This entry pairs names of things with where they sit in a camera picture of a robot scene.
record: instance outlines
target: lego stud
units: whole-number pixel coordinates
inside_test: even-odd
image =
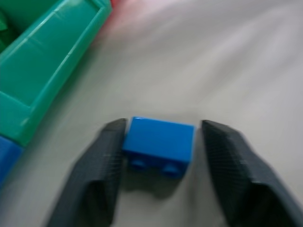
[[[130,166],[132,169],[139,170],[139,171],[147,169],[147,165],[139,159],[132,160],[130,163]]]
[[[182,173],[174,164],[167,164],[162,169],[163,175],[170,178],[179,178],[182,176]]]

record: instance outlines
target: white tablecloth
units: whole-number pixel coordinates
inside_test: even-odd
[[[302,62],[299,0],[125,0],[2,188],[0,226],[42,227],[100,127],[134,115],[242,131],[303,203]],[[198,155],[167,198],[125,174],[114,227],[225,226]]]

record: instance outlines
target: blue block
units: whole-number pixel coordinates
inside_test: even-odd
[[[0,186],[22,151],[21,146],[0,136]]]
[[[192,160],[194,126],[133,117],[123,151],[136,170],[159,168],[162,174],[178,178]]]

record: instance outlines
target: textured gripper pad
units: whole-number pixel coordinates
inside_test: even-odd
[[[112,223],[122,172],[125,128],[126,119],[107,124],[77,161],[48,227],[106,227]]]
[[[210,173],[231,227],[303,227],[303,215],[272,169],[226,125],[202,121]]]

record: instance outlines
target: green plastic bin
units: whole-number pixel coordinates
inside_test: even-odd
[[[0,54],[0,135],[27,145],[112,8],[109,0],[1,0],[21,34]]]

